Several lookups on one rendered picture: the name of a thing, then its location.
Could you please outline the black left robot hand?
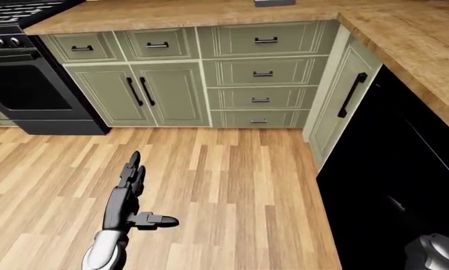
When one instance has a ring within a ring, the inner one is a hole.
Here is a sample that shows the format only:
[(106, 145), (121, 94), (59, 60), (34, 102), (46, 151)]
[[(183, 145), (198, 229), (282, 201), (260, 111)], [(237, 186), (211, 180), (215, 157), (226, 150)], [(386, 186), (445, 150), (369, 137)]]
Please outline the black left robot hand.
[(154, 231), (179, 225), (179, 220), (175, 217), (139, 211), (139, 197), (144, 191), (146, 173), (145, 166), (140, 164), (140, 160), (140, 152), (135, 151), (124, 165), (120, 180), (112, 189), (106, 204), (103, 230), (128, 233), (132, 228)]

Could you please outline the black oven door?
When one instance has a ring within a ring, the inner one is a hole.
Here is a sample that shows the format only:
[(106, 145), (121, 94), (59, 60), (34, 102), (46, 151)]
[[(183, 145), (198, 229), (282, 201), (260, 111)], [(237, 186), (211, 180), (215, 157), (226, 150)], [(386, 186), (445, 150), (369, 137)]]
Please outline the black oven door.
[(77, 91), (36, 49), (0, 49), (0, 110), (9, 119), (93, 119)]

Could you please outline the narrow green cabinet door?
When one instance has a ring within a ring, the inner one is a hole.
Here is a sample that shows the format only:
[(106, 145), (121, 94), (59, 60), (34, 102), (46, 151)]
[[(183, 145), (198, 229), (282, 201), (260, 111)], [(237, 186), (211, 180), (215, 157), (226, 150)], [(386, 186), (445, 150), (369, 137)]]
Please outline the narrow green cabinet door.
[(381, 66), (378, 57), (359, 40), (348, 39), (310, 132), (310, 148), (318, 170), (328, 159)]

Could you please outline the black dishwasher door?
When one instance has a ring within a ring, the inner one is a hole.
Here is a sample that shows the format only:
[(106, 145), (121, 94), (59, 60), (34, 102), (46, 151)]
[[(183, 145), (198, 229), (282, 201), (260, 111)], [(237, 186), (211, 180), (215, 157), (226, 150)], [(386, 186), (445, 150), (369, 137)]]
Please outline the black dishwasher door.
[(316, 180), (342, 270), (405, 270), (449, 231), (449, 126), (383, 67)]

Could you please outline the black stove bottom drawer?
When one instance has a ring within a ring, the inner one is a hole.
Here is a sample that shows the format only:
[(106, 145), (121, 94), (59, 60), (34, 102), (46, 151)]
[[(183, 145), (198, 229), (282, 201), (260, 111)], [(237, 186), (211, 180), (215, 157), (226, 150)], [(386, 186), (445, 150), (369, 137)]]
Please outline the black stove bottom drawer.
[(92, 120), (16, 120), (13, 123), (32, 135), (103, 136), (111, 131), (110, 127)]

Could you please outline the black oven range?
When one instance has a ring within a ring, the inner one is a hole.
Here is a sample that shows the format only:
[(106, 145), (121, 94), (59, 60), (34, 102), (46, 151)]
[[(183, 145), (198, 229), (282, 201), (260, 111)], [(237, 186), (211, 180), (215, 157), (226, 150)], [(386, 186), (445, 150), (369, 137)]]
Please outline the black oven range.
[(25, 29), (84, 0), (0, 0), (0, 112), (27, 134), (103, 136), (103, 119), (37, 35)]

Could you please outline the small green cabinet drawer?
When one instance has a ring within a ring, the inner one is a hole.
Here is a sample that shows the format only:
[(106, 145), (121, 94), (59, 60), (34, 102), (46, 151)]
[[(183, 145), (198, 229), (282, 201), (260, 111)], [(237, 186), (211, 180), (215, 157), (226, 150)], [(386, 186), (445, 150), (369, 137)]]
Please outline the small green cabinet drawer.
[(185, 60), (199, 57), (194, 28), (116, 31), (115, 36), (127, 60)]
[(124, 61), (110, 31), (40, 35), (39, 38), (61, 64)]

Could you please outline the wide green cabinet drawer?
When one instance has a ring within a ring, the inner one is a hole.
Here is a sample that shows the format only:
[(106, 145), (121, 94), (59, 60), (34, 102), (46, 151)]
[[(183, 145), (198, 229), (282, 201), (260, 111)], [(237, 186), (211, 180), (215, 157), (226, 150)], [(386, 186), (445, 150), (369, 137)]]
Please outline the wide green cabinet drawer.
[(209, 88), (211, 110), (308, 110), (317, 87)]
[(303, 128), (309, 111), (297, 110), (215, 110), (214, 128)]
[(275, 24), (198, 27), (205, 59), (323, 56), (330, 53), (339, 22), (319, 20)]
[(328, 58), (255, 58), (206, 60), (203, 64), (209, 87), (318, 85)]

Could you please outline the dark box on counter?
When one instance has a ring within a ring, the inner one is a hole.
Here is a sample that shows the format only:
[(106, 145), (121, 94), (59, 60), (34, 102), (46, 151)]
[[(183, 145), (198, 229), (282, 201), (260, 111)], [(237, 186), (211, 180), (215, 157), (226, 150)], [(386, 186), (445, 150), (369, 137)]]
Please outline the dark box on counter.
[(296, 4), (296, 0), (253, 0), (253, 2), (257, 8), (293, 6)]

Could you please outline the wooden kitchen countertop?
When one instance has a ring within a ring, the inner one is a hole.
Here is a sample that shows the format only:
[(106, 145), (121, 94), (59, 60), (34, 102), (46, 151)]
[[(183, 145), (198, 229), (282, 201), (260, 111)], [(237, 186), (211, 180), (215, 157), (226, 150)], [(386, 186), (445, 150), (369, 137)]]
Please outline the wooden kitchen countertop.
[(449, 126), (449, 0), (87, 1), (25, 29), (53, 35), (338, 20)]

